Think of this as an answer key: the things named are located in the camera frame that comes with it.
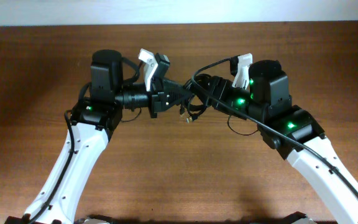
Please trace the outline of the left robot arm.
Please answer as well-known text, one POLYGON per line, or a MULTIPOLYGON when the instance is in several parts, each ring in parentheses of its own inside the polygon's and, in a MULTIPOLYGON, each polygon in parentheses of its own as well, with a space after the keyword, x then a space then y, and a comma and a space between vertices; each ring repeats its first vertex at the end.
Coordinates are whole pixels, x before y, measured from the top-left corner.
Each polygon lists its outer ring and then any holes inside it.
POLYGON ((142 49, 145 81, 140 67, 116 50, 92 56, 91 81, 81 90, 77 104, 64 113, 68 132, 62 151, 42 190, 23 217, 13 223, 74 223, 75 213, 90 173, 107 148, 124 109, 148 108, 151 118, 183 103, 191 91, 165 78, 170 62, 165 55, 142 49))

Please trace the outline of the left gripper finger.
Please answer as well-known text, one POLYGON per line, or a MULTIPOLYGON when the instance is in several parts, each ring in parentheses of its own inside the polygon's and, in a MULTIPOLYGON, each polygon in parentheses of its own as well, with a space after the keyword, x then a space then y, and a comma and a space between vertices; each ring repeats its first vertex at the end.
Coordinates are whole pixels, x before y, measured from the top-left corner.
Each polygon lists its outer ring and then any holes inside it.
POLYGON ((187 107, 189 99, 192 97, 192 93, 184 94, 184 93, 169 93, 167 95, 166 106, 167 108, 171 108, 176 105, 180 107, 180 112, 183 113, 185 108, 187 107))
POLYGON ((190 90, 186 89, 182 84, 173 80, 163 79, 164 93, 169 95, 170 100, 183 100, 190 98, 193 94, 190 90))

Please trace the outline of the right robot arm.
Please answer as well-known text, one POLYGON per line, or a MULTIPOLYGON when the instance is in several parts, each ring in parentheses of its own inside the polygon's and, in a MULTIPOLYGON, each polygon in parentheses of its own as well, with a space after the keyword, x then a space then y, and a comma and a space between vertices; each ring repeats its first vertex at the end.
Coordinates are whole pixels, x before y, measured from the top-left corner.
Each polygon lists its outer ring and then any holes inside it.
POLYGON ((191 84, 214 109, 253 121, 263 141, 306 179, 338 223, 358 223, 358 182, 317 120, 293 105, 280 62, 254 62, 246 74, 245 87, 217 76, 204 80, 200 71, 191 84))

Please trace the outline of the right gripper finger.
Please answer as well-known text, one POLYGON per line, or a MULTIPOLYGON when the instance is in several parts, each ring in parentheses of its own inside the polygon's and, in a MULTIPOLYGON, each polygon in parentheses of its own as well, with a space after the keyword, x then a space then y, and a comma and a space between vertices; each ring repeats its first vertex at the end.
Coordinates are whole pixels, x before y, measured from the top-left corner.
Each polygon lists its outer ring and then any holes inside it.
POLYGON ((194 76, 195 82, 205 90, 210 90, 213 87, 211 78, 212 76, 209 74, 198 74, 194 76))
POLYGON ((212 96, 213 94, 210 91, 206 90, 205 92, 203 92, 197 90, 196 95, 205 107, 208 108, 213 104, 213 100, 210 98, 210 96, 212 96))

